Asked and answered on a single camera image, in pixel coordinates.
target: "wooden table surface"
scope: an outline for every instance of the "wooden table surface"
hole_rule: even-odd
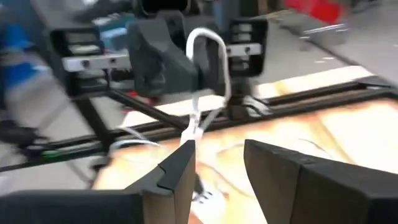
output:
[[[263,98],[284,95],[370,75],[361,67],[339,68],[263,84],[257,94]],[[180,115],[183,107],[173,104],[160,108]],[[246,175],[243,147],[220,149],[243,143],[245,139],[255,139],[314,156],[398,173],[397,109],[395,102],[380,99],[205,133],[197,149],[197,160],[207,161],[212,167],[197,162],[197,172],[203,180],[223,189],[226,200],[225,211],[211,223],[266,223]],[[140,118],[135,123],[150,121],[136,112],[130,115],[130,118]],[[179,139],[161,144],[165,149],[139,146],[115,152],[115,156],[133,157],[143,162],[128,163],[115,159],[101,171],[94,188],[125,188],[175,150]],[[200,221],[191,214],[189,223]]]

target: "red object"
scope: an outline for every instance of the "red object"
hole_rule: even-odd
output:
[[[339,23],[343,6],[330,0],[285,0],[285,5],[329,25]]]
[[[141,102],[144,102],[144,103],[146,103],[148,105],[153,105],[154,104],[154,100],[153,99],[141,97],[141,96],[138,95],[138,93],[136,91],[131,91],[131,92],[128,93],[128,95],[131,98],[137,98]],[[131,109],[131,108],[123,108],[123,112],[124,113],[132,112],[132,111],[134,111],[134,110]]]

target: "black metal frame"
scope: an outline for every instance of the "black metal frame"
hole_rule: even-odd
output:
[[[151,141],[163,141],[178,138],[181,132],[187,127],[188,116],[178,117],[169,115],[117,90],[109,90],[107,95],[115,101],[126,106],[130,106],[141,113],[159,120],[132,127]],[[222,113],[210,125],[208,131],[232,128],[258,121],[267,121],[284,116],[308,113],[336,106],[375,100],[378,98],[398,100],[398,88],[380,77],[360,78],[352,82],[264,99],[268,101],[270,114],[261,117],[247,116],[245,118],[230,119],[227,113]],[[54,147],[59,150],[59,153],[56,155],[27,161],[22,164],[1,167],[0,172],[68,161],[96,154],[103,155],[108,153],[109,146],[112,142],[117,138],[128,135],[128,133],[121,130],[109,130],[89,99],[73,100],[73,102],[79,109],[85,121],[90,125],[95,135],[53,142],[52,144]],[[226,108],[224,112],[231,108],[232,110],[235,110],[234,108],[236,107],[229,106],[229,108]],[[93,143],[93,141],[96,141],[96,143],[90,146],[84,146],[85,144]]]

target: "floor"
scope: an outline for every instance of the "floor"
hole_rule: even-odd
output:
[[[381,44],[384,39],[388,39],[390,42],[395,40],[395,35],[392,32],[394,29],[391,29],[391,27],[387,28],[391,30],[391,32],[389,32],[389,34],[391,34],[389,37],[378,35],[382,31],[373,30],[372,27],[368,27],[366,32],[375,32]],[[356,60],[362,61],[366,64],[366,67],[376,71],[377,74],[398,82],[398,78],[394,75],[396,65],[393,55],[395,52],[393,47],[390,46],[391,44],[387,45],[389,47],[385,47],[386,49],[383,48],[383,50],[392,53],[384,54],[384,51],[381,53],[382,51],[378,50],[378,48],[374,49],[372,46],[367,45],[366,41],[369,41],[367,40],[368,37],[364,37],[360,30],[356,30],[350,35],[351,40],[349,40],[346,45],[337,47],[336,50],[341,51],[342,54],[348,54],[350,57],[355,57]],[[362,44],[356,44],[356,41],[361,41]],[[330,57],[330,55],[315,47],[307,51],[300,51],[300,44],[301,42],[297,37],[288,33],[286,30],[279,29],[277,25],[271,24],[267,45],[267,58],[265,61],[266,69],[257,79],[257,82],[274,82],[285,78],[346,66],[344,63]],[[81,120],[78,112],[72,105],[68,104],[66,96],[51,78],[47,78],[46,83],[42,86],[43,87],[40,88],[39,91],[36,91],[34,94],[29,94],[31,97],[25,97],[23,100],[16,100],[17,103],[14,104],[14,109],[21,120],[27,124],[36,126],[40,124],[40,121],[51,113],[51,111],[63,105],[64,109],[60,113],[60,116],[55,122],[43,130],[43,133],[54,139],[64,139],[90,133],[89,128],[85,125],[83,120]],[[186,98],[184,95],[168,96],[165,99],[165,103],[184,98]],[[116,127],[121,123],[123,114],[120,112],[117,103],[106,98],[98,98],[95,99],[94,102],[110,127]],[[7,146],[0,147],[4,148],[3,154],[9,151],[9,147]],[[91,158],[86,158],[75,160],[74,162],[86,174],[92,175],[88,169],[90,160]],[[21,169],[3,173],[3,175],[10,177],[13,190],[82,189],[86,187],[86,184],[81,181],[65,163]]]
[[[347,43],[335,45],[331,50],[398,81],[397,9],[398,1],[383,0],[379,7],[355,15],[349,23]]]

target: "screw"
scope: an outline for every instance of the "screw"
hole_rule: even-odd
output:
[[[90,66],[90,61],[89,60],[83,60],[81,62],[81,65],[83,66],[83,68],[88,68]]]

